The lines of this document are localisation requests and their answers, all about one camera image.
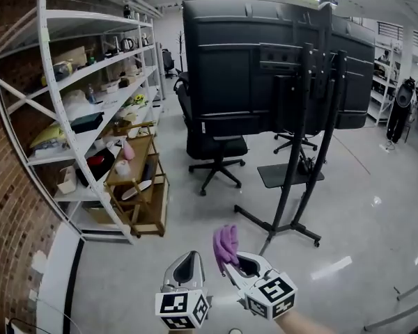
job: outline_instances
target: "office chair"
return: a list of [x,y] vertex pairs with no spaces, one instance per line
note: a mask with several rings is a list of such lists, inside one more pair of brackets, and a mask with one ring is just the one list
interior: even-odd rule
[[242,159],[224,161],[225,157],[239,157],[247,154],[248,149],[243,136],[212,137],[201,132],[197,132],[192,126],[191,100],[188,95],[189,79],[187,72],[181,73],[175,82],[173,90],[178,96],[181,109],[183,110],[184,121],[187,127],[187,154],[193,159],[213,159],[209,164],[197,164],[189,166],[189,172],[194,169],[209,169],[209,175],[201,186],[200,195],[206,195],[206,187],[214,177],[216,172],[221,172],[236,183],[237,188],[241,188],[242,183],[229,172],[226,167],[233,164],[245,165]]
[[[279,153],[279,151],[280,151],[282,148],[286,148],[286,147],[288,147],[288,146],[291,146],[291,145],[294,143],[294,136],[291,136],[291,135],[283,135],[283,134],[275,134],[275,135],[274,135],[274,140],[277,140],[279,137],[286,138],[286,139],[287,139],[287,140],[289,140],[289,141],[288,141],[288,142],[285,142],[283,145],[280,145],[278,148],[276,148],[276,149],[274,150],[274,153],[275,153],[275,154]],[[318,149],[318,146],[317,146],[317,145],[315,145],[314,143],[309,142],[309,141],[308,141],[308,139],[307,139],[306,137],[304,137],[304,138],[302,139],[302,144],[303,144],[303,145],[307,145],[307,146],[311,146],[311,147],[313,148],[313,151],[316,151],[316,150]]]
[[164,71],[166,72],[166,78],[177,77],[177,74],[171,72],[175,68],[175,61],[172,59],[172,53],[168,49],[162,50],[162,61],[164,63]]

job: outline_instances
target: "brick wall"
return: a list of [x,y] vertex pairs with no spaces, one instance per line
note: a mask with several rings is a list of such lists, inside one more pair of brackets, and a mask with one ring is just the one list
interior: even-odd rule
[[[86,10],[120,15],[121,9],[104,0],[47,0],[48,8]],[[36,0],[0,0],[0,36],[23,14],[36,6]],[[53,45],[59,51],[70,42]],[[38,47],[0,61],[0,75],[11,85],[25,90],[41,73]],[[7,104],[13,96],[4,95]],[[49,97],[38,102],[52,108]],[[51,120],[23,106],[12,115],[14,128],[24,148]],[[46,174],[43,167],[38,172]],[[4,318],[18,317],[36,322],[35,304],[28,300],[29,290],[38,290],[42,276],[31,269],[36,251],[48,255],[59,220],[38,193],[20,164],[0,120],[0,333]],[[32,328],[25,328],[33,333]]]

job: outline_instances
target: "kettle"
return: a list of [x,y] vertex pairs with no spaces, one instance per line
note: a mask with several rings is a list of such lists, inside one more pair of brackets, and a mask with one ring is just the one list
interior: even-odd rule
[[121,49],[126,51],[131,51],[134,49],[134,40],[131,38],[123,38],[120,43]]

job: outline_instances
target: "white floor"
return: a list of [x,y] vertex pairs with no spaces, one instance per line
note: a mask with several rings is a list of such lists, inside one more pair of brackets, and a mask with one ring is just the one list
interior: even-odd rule
[[[330,326],[338,333],[360,333],[363,325],[384,319],[418,302],[418,292],[397,303],[394,286],[404,291],[418,283],[418,154],[400,141],[385,152],[384,129],[370,127],[336,130],[319,182],[302,217],[320,234],[320,248],[294,232],[274,238],[265,252],[268,261],[286,271],[299,288],[297,310]],[[154,315],[155,293],[164,270],[190,250],[200,252],[206,286],[214,297],[209,319],[200,333],[279,333],[277,326],[252,316],[236,303],[235,288],[221,277],[212,253],[212,232],[226,223],[239,229],[240,250],[257,253],[266,233],[239,214],[234,204],[271,222],[279,189],[266,189],[257,166],[288,162],[289,150],[272,153],[282,140],[272,134],[247,138],[245,167],[231,172],[242,188],[217,175],[198,194],[206,170],[187,172],[186,127],[176,96],[167,95],[157,142],[169,176],[170,200],[164,238],[144,236],[136,246],[86,243],[79,265],[72,318],[83,334],[165,333]],[[312,139],[320,145],[320,137]],[[313,155],[309,148],[308,155]],[[282,224],[289,222],[304,186],[294,186]],[[345,257],[351,264],[318,277]],[[377,330],[408,333],[418,314]]]

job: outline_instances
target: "stand base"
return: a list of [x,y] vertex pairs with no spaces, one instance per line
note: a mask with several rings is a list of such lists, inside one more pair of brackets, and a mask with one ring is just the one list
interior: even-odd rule
[[266,248],[270,244],[272,238],[279,234],[280,232],[287,231],[287,230],[295,230],[299,232],[300,234],[305,235],[306,237],[309,237],[314,240],[314,246],[318,248],[320,246],[319,241],[322,237],[315,234],[314,232],[311,232],[307,230],[307,227],[305,225],[302,225],[301,223],[298,223],[296,221],[291,221],[291,223],[283,226],[279,226],[275,231],[272,229],[271,224],[260,220],[259,218],[256,218],[254,215],[249,213],[247,210],[241,208],[238,205],[234,205],[234,212],[242,214],[245,218],[248,218],[250,221],[252,221],[254,224],[258,225],[260,228],[264,229],[268,232],[268,237],[266,238],[265,243],[263,244],[262,249],[260,250],[259,255],[262,256],[265,252]]

